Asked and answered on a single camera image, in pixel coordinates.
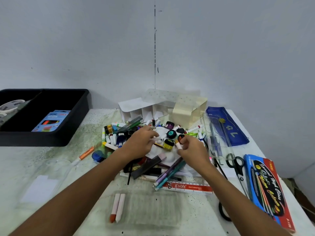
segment ruler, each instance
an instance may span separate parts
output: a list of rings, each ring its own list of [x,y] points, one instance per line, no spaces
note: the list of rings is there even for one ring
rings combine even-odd
[[[167,181],[161,189],[191,194],[213,194],[213,190],[210,186],[194,182]]]

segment black tray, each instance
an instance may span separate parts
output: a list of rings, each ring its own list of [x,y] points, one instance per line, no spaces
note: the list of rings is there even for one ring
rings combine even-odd
[[[63,147],[89,111],[87,89],[4,89],[0,105],[16,99],[31,101],[0,127],[0,146]],[[32,132],[49,112],[71,110],[52,132]]]

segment table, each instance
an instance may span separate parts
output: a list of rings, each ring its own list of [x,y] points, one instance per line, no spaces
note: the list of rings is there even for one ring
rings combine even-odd
[[[246,145],[233,147],[235,155],[265,157],[233,111],[227,111],[250,139]],[[119,119],[116,109],[91,109],[65,147],[0,147],[1,235],[10,233],[35,211],[16,209],[15,206],[25,182],[45,159],[61,158],[72,162],[99,141],[104,125]],[[84,159],[69,172],[61,189],[91,167],[91,157]],[[242,190],[237,178],[229,180]],[[280,181],[297,230],[295,235],[315,235],[313,224],[288,187]],[[233,223],[220,216],[215,195],[154,192],[151,186],[151,182],[132,179],[127,186],[126,178],[116,176],[75,235],[239,235]],[[110,224],[108,218],[116,192],[127,194],[124,213],[119,224]]]

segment blue marker cap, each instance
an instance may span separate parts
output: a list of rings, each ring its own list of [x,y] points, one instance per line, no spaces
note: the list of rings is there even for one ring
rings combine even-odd
[[[104,153],[101,150],[94,151],[92,154],[92,159],[96,162],[102,162],[105,160]]]

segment person's right arm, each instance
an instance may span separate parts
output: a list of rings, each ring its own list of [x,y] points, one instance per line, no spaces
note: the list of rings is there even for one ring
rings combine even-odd
[[[220,174],[202,142],[192,136],[185,136],[180,142],[183,150],[178,154],[209,183],[242,236],[290,236]]]

